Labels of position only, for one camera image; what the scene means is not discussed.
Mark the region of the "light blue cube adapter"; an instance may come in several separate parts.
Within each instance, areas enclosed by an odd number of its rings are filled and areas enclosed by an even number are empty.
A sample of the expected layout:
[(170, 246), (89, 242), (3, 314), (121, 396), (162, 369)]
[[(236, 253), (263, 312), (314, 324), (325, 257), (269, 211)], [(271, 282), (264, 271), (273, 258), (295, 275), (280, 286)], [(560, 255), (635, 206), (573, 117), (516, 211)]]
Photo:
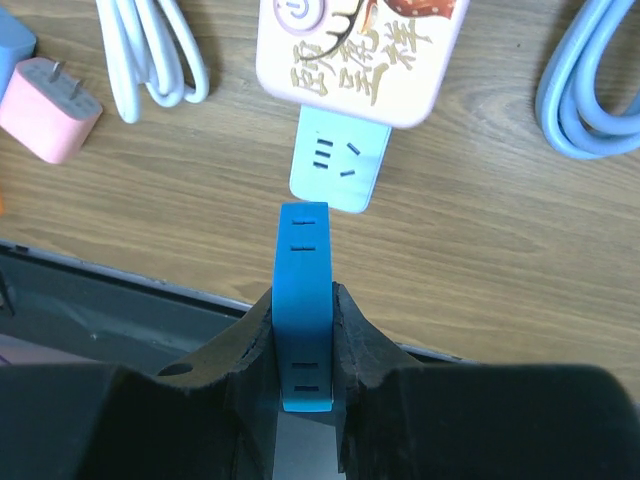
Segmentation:
[(0, 97), (3, 97), (15, 66), (33, 55), (36, 35), (4, 7), (0, 8)]

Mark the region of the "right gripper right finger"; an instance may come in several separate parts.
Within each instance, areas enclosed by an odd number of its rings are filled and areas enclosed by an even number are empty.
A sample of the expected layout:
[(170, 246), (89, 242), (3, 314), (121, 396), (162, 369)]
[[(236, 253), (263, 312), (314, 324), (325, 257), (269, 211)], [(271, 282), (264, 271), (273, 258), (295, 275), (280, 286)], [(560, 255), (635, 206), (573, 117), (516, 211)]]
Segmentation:
[(589, 365), (423, 363), (335, 284), (338, 465), (350, 479), (635, 479), (639, 418)]

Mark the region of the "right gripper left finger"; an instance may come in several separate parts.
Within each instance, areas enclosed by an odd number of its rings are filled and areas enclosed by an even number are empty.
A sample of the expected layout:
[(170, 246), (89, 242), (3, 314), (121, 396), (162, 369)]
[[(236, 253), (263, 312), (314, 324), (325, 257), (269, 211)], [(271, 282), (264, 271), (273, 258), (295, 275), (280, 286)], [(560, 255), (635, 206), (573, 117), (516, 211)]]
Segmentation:
[(268, 479), (278, 373), (271, 298), (156, 375), (107, 363), (1, 370), (5, 479)]

